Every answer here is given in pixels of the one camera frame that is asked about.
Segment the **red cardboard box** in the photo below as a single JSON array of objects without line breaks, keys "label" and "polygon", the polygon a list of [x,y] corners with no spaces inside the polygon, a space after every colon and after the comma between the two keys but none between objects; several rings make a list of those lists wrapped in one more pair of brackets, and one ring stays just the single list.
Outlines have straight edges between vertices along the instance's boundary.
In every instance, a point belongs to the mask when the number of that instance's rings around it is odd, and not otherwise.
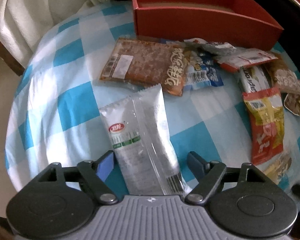
[{"label": "red cardboard box", "polygon": [[138,36],[271,50],[283,28],[254,0],[132,0]]}]

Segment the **brown noodle snack packet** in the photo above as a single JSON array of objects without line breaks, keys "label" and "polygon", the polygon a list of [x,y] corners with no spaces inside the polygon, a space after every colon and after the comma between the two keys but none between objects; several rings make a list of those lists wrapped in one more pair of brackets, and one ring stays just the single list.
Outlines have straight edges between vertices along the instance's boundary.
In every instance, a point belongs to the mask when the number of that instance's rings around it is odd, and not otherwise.
[{"label": "brown noodle snack packet", "polygon": [[281,93],[300,95],[300,80],[288,68],[283,59],[278,57],[273,61],[265,63],[264,67],[271,78],[273,87],[278,88]]}]

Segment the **white green apron packet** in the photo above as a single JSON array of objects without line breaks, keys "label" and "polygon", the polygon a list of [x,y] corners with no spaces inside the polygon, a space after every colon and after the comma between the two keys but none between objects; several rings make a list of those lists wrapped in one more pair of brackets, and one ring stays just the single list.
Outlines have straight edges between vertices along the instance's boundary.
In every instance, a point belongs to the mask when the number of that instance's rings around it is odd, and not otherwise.
[{"label": "white green apron packet", "polygon": [[246,93],[259,92],[270,88],[267,77],[259,66],[241,68],[239,71],[239,82],[241,89]]}]

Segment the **clear yellow small packet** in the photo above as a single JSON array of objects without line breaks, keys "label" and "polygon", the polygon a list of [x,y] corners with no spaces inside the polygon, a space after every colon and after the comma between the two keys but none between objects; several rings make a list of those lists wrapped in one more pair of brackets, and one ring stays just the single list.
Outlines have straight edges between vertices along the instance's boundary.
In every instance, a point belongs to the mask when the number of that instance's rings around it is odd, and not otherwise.
[{"label": "clear yellow small packet", "polygon": [[279,185],[283,176],[287,173],[292,164],[290,154],[283,153],[272,164],[270,164],[263,173],[276,185]]}]

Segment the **blue white checkered cloth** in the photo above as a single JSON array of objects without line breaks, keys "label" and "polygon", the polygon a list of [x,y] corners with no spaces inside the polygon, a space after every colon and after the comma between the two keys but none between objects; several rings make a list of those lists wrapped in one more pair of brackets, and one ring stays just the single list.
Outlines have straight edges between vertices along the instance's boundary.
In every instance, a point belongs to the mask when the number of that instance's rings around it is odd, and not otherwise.
[{"label": "blue white checkered cloth", "polygon": [[[51,163],[76,166],[114,151],[99,109],[149,88],[100,80],[118,38],[176,43],[184,47],[184,55],[189,50],[203,51],[184,41],[136,38],[133,8],[127,2],[97,5],[53,27],[23,74],[8,121],[6,164],[17,190]],[[298,77],[299,72],[281,48],[269,52],[283,59]],[[186,163],[191,151],[207,161],[220,161],[231,167],[251,162],[251,125],[238,83],[239,71],[222,69],[216,56],[219,55],[212,54],[222,87],[191,91],[183,88],[182,96],[162,90],[170,141],[187,187],[181,196],[193,189],[195,181]],[[300,182],[300,117],[284,105],[283,112],[283,152],[256,166],[264,171],[283,153],[290,154],[292,164],[279,183],[281,189],[288,190]],[[118,171],[109,183],[129,193],[119,166]]]}]

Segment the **brown spicy snack packet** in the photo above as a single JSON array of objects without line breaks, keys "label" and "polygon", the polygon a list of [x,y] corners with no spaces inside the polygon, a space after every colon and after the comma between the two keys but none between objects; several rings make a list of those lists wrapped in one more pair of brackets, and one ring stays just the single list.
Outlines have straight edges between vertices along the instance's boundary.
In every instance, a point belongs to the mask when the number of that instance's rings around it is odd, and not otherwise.
[{"label": "brown spicy snack packet", "polygon": [[184,47],[179,44],[118,38],[100,80],[143,87],[160,84],[163,91],[182,96],[185,69]]}]

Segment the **red white stick packet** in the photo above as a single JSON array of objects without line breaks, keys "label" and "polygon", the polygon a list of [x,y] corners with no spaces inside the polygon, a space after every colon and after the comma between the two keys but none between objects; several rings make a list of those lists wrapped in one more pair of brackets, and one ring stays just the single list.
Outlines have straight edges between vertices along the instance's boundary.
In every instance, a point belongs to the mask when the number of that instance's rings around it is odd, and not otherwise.
[{"label": "red white stick packet", "polygon": [[236,73],[242,68],[268,63],[277,60],[278,57],[271,52],[251,48],[239,50],[230,55],[216,56],[214,59],[222,69]]}]

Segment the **white fluffy blanket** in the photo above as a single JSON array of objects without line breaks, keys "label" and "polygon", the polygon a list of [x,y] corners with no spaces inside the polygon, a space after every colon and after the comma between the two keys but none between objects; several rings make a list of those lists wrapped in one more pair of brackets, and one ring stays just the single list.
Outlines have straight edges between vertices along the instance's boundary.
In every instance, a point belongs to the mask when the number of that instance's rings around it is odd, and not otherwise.
[{"label": "white fluffy blanket", "polygon": [[52,27],[105,0],[0,0],[0,42],[23,67]]}]

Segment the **white duck gizzard packet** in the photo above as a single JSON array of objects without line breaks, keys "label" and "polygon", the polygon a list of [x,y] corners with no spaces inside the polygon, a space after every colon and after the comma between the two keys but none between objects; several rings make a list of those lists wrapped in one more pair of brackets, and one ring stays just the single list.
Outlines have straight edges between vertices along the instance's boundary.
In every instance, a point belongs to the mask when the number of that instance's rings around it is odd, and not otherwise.
[{"label": "white duck gizzard packet", "polygon": [[231,55],[237,51],[237,48],[229,44],[228,42],[207,42],[202,38],[186,39],[184,40],[184,42],[186,44],[191,44],[200,47],[211,54],[219,56]]}]

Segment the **blue sausage snack packet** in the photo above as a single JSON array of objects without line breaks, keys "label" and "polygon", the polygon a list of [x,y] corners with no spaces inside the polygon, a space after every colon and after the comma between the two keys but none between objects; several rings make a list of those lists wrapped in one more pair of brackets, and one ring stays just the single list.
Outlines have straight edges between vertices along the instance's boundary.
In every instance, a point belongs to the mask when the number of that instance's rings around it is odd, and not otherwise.
[{"label": "blue sausage snack packet", "polygon": [[185,91],[224,85],[221,75],[216,69],[212,54],[202,50],[189,50],[185,53],[185,59],[187,60]]}]

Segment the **silver white snack packet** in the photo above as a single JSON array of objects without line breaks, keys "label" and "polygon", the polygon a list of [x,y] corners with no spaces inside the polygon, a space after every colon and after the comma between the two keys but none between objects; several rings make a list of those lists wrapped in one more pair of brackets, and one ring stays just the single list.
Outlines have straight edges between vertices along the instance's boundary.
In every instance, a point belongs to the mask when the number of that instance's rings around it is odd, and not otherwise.
[{"label": "silver white snack packet", "polygon": [[99,109],[128,192],[183,195],[186,190],[170,141],[161,85]]}]

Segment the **red yellow snack packet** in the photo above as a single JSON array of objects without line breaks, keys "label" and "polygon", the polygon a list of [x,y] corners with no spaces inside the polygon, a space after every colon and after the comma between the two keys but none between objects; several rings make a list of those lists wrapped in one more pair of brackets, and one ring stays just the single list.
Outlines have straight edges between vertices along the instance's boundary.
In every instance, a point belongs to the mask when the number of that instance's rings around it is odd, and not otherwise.
[{"label": "red yellow snack packet", "polygon": [[285,123],[281,93],[273,87],[244,92],[242,96],[251,125],[251,162],[261,165],[283,152]]}]

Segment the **dark brown small packet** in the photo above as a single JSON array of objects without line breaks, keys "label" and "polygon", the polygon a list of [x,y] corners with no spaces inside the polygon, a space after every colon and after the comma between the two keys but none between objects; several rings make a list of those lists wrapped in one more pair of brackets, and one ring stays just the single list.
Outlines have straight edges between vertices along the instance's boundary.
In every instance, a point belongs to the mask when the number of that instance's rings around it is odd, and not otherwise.
[{"label": "dark brown small packet", "polygon": [[300,94],[288,93],[283,105],[290,113],[300,117]]}]

